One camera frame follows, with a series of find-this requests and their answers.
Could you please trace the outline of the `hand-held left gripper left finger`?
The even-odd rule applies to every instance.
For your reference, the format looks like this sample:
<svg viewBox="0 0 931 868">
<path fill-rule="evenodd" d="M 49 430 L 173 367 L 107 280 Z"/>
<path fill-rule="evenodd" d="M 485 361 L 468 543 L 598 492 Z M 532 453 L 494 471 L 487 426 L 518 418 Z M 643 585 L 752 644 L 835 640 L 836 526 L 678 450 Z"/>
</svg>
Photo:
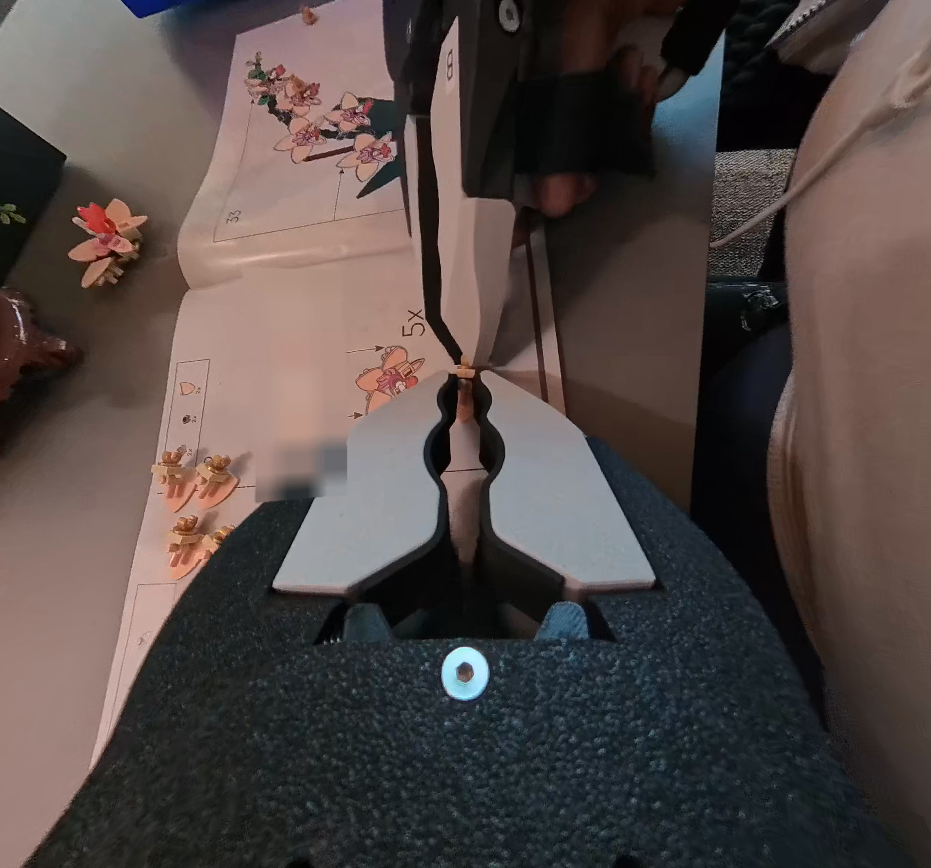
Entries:
<svg viewBox="0 0 931 868">
<path fill-rule="evenodd" d="M 438 372 L 358 421 L 343 490 L 318 497 L 273 579 L 280 594 L 378 605 L 389 622 L 454 601 L 442 474 L 459 380 Z"/>
</svg>

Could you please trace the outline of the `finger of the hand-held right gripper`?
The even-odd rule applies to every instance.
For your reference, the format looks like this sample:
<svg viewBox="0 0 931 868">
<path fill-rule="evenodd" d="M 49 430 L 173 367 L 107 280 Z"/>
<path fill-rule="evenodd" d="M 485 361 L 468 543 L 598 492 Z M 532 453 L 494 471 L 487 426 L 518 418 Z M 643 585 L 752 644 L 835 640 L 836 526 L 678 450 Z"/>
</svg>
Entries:
<svg viewBox="0 0 931 868">
<path fill-rule="evenodd" d="M 409 230 L 420 239 L 436 239 L 438 187 L 430 119 L 424 115 L 407 115 L 402 143 L 402 189 Z"/>
<path fill-rule="evenodd" d="M 419 117 L 419 260 L 426 322 L 452 365 L 488 365 L 509 284 L 516 207 L 465 189 L 460 20 L 442 40 Z"/>
</svg>

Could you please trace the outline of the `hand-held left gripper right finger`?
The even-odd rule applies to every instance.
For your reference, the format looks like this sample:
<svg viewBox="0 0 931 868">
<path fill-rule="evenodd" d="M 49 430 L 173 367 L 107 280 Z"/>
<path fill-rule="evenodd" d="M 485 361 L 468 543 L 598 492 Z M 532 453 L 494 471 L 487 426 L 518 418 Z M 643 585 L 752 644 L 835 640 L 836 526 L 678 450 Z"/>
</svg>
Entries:
<svg viewBox="0 0 931 868">
<path fill-rule="evenodd" d="M 657 575 L 585 434 L 499 374 L 473 380 L 480 459 L 474 558 L 496 603 L 541 622 L 560 602 L 652 590 Z"/>
</svg>

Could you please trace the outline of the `grey desk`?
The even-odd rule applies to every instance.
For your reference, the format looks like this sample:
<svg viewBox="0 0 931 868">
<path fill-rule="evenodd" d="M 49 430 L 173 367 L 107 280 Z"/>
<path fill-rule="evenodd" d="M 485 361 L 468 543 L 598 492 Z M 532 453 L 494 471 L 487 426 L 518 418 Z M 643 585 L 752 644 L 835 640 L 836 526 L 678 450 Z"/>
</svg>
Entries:
<svg viewBox="0 0 931 868">
<path fill-rule="evenodd" d="M 2 866 L 28 858 L 91 764 L 187 289 L 178 233 L 236 36 L 324 1 L 143 19 L 120 0 L 6 9 L 2 108 L 69 159 L 9 280 L 86 356 L 2 451 Z M 546 233 L 570 416 L 684 510 L 721 74 L 718 49 L 659 107 L 654 179 L 611 180 Z M 112 199 L 148 217 L 141 256 L 85 290 L 72 218 Z"/>
</svg>

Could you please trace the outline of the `toy brick instruction booklet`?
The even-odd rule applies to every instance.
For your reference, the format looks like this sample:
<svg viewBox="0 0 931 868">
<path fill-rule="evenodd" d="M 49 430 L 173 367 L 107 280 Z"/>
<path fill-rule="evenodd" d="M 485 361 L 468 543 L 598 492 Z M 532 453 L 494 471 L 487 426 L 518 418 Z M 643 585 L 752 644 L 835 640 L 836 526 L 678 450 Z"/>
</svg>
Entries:
<svg viewBox="0 0 931 868">
<path fill-rule="evenodd" d="M 157 460 L 234 459 L 239 487 L 198 515 L 238 527 L 263 502 L 340 492 L 355 423 L 450 373 L 425 322 L 408 234 L 382 0 L 320 5 L 239 34 L 207 175 L 178 237 L 180 305 Z M 91 764 L 110 741 L 157 633 L 208 561 L 168 575 L 169 513 L 153 479 Z"/>
</svg>

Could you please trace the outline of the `person's dark trousers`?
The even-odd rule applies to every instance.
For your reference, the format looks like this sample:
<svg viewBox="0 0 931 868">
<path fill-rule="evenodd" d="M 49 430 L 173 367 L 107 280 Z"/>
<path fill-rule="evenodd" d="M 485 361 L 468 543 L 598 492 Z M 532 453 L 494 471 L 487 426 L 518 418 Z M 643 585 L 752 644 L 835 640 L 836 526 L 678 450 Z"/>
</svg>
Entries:
<svg viewBox="0 0 931 868">
<path fill-rule="evenodd" d="M 803 678 L 821 663 L 774 543 L 767 455 L 790 371 L 785 283 L 724 278 L 706 288 L 692 467 L 692 520 L 747 583 Z"/>
</svg>

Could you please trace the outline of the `grey fabric chair seat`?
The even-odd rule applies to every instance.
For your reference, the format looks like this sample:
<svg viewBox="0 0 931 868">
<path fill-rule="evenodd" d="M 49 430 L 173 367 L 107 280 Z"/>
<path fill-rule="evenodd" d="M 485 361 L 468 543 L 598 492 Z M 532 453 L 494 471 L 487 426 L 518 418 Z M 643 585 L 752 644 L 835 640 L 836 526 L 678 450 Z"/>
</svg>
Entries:
<svg viewBox="0 0 931 868">
<path fill-rule="evenodd" d="M 795 149 L 716 154 L 711 242 L 718 242 L 782 195 L 795 157 Z M 711 247 L 708 252 L 709 280 L 781 281 L 784 275 L 783 213 L 762 222 L 729 245 Z"/>
</svg>

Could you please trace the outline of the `assembled pink brick flower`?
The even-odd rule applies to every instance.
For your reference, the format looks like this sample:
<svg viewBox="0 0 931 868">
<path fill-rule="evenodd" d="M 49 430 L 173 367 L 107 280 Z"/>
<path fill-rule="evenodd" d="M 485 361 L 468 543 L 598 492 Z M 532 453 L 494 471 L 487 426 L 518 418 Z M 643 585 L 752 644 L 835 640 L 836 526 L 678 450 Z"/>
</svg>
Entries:
<svg viewBox="0 0 931 868">
<path fill-rule="evenodd" d="M 76 208 L 72 223 L 86 238 L 68 252 L 68 257 L 84 266 L 83 289 L 120 283 L 128 265 L 141 256 L 142 227 L 148 220 L 119 199 L 110 200 L 107 206 L 90 203 Z"/>
</svg>

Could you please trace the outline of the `black cardboard box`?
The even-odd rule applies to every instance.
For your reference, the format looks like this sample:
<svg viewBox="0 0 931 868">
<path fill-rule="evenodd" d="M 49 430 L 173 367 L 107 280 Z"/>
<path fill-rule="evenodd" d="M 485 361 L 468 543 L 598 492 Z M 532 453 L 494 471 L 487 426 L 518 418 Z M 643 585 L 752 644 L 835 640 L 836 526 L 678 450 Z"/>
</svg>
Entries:
<svg viewBox="0 0 931 868">
<path fill-rule="evenodd" d="M 54 197 L 67 157 L 1 110 L 1 285 Z"/>
</svg>

